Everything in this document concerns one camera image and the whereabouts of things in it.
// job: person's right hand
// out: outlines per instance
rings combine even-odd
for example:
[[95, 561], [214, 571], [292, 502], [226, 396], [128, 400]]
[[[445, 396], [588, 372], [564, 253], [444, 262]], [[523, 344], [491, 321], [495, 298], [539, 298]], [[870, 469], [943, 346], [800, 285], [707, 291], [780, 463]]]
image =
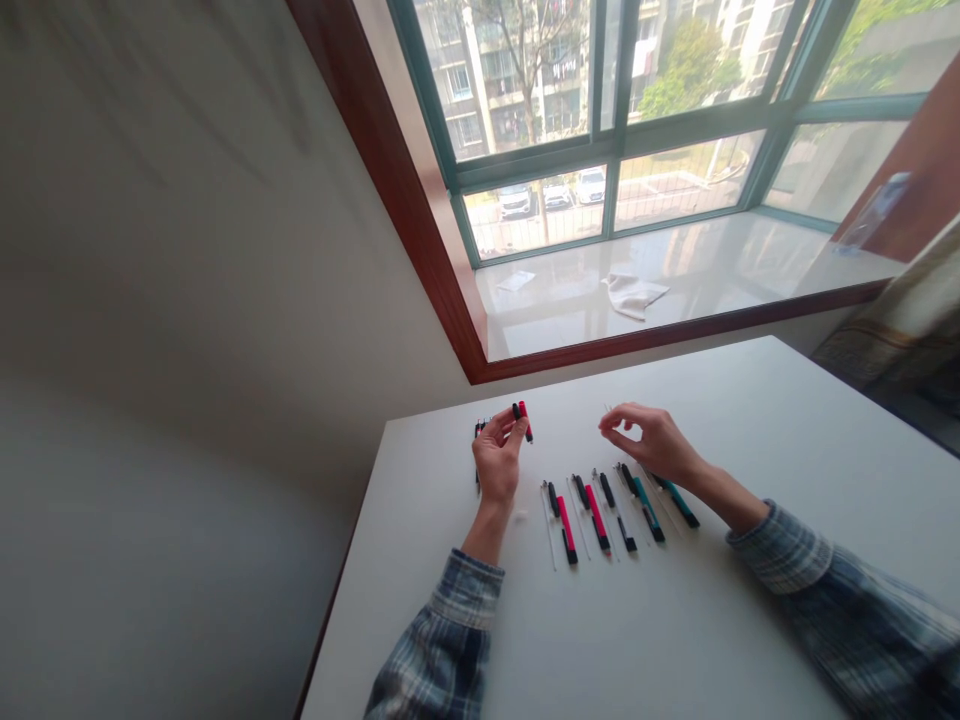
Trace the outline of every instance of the person's right hand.
[[[640, 439], [620, 433], [617, 428], [621, 423], [625, 431], [638, 426]], [[617, 405], [600, 420], [600, 434], [652, 472], [681, 487], [690, 489], [710, 467], [666, 410], [636, 403]]]

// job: window glass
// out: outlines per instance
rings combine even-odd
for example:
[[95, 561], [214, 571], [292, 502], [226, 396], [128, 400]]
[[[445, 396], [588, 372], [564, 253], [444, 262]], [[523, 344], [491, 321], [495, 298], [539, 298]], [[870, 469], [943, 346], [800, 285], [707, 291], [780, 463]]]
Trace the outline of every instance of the window glass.
[[476, 115], [464, 115], [447, 121], [450, 137], [455, 147], [467, 147], [483, 142], [480, 134], [480, 122]]
[[467, 195], [481, 260], [595, 237], [603, 226], [606, 167]]
[[760, 130], [624, 160], [614, 229], [736, 205], [762, 139]]
[[817, 99], [930, 90], [958, 50], [957, 0], [861, 0]]
[[458, 65], [447, 70], [450, 79], [450, 93], [454, 100], [466, 100], [473, 93], [470, 90], [470, 78], [467, 76], [467, 66]]
[[792, 7], [793, 0], [642, 2], [630, 122], [758, 95]]
[[[589, 0], [416, 0], [415, 7], [444, 117], [479, 120], [481, 142], [467, 148], [451, 137], [458, 160], [587, 132]], [[567, 107], [574, 99], [578, 106]]]
[[764, 202], [840, 222], [906, 126], [905, 122], [801, 125]]

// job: white table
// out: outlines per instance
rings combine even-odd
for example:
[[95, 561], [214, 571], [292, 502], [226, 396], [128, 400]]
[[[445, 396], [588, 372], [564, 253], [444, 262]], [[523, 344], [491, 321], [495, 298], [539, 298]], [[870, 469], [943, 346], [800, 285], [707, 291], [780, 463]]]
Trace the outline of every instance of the white table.
[[[713, 513], [685, 494], [702, 527], [678, 531], [653, 500], [667, 543], [650, 541], [610, 467], [626, 457], [597, 431], [604, 403], [669, 409], [705, 457], [754, 492], [960, 609], [960, 462], [763, 338], [387, 423], [304, 718], [361, 715], [378, 669], [470, 527], [476, 418], [520, 399], [535, 442], [520, 460], [516, 509], [526, 517], [512, 521], [501, 556], [486, 717], [843, 715]], [[553, 480], [575, 508], [563, 478], [586, 480], [593, 467], [616, 481], [639, 561], [603, 559], [585, 527], [588, 561], [574, 527], [579, 567], [568, 568], [555, 538], [554, 572], [540, 482]]]

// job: parked car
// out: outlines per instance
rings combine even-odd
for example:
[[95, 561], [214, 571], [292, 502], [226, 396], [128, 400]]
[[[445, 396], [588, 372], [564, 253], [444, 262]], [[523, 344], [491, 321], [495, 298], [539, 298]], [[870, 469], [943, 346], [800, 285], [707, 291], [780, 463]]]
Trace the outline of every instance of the parked car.
[[543, 204], [547, 211], [573, 205], [573, 195], [570, 194], [570, 188], [567, 187], [567, 184], [559, 175], [544, 181]]
[[607, 179], [600, 168], [581, 170], [577, 176], [577, 200], [581, 205], [603, 202], [607, 189]]
[[500, 219], [529, 215], [533, 210], [533, 192], [529, 185], [509, 185], [500, 189]]

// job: window sill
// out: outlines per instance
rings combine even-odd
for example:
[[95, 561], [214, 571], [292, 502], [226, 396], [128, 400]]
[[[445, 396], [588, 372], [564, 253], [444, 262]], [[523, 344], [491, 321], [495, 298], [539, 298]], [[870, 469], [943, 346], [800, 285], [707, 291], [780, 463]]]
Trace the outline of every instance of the window sill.
[[[804, 311], [803, 304], [844, 288], [877, 292], [878, 281], [905, 267], [869, 252], [837, 255], [832, 248], [825, 233], [739, 213], [486, 267], [476, 277], [487, 312], [487, 361], [655, 330], [663, 335], [721, 317], [753, 325], [750, 316], [762, 306], [782, 308], [784, 302], [801, 304], [794, 316], [816, 312]], [[517, 291], [498, 287], [517, 272], [534, 277]], [[633, 320], [610, 305], [600, 282], [610, 272], [670, 290], [647, 308], [645, 322]], [[721, 331], [707, 330], [698, 334]]]

